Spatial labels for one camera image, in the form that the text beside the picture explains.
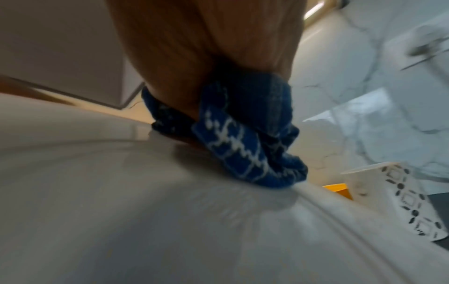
ceiling light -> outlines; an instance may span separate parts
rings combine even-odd
[[[307,19],[308,17],[312,16],[313,14],[315,14],[318,10],[320,10],[322,7],[324,6],[324,1],[321,1],[320,3],[318,3],[317,5],[313,6],[312,9],[310,9],[309,11],[307,11],[304,15],[304,20]]]

blue cloth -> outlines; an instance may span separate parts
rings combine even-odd
[[[287,153],[299,135],[291,124],[291,88],[274,74],[229,70],[203,88],[199,121],[156,100],[142,98],[154,130],[194,138],[235,177],[273,189],[307,177],[307,166]]]

grey marble veining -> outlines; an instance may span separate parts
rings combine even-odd
[[[354,0],[306,30],[290,80],[301,129],[291,151],[311,182],[394,160],[408,162],[428,193],[449,192],[449,52],[398,70],[385,49],[448,10],[443,0]]]

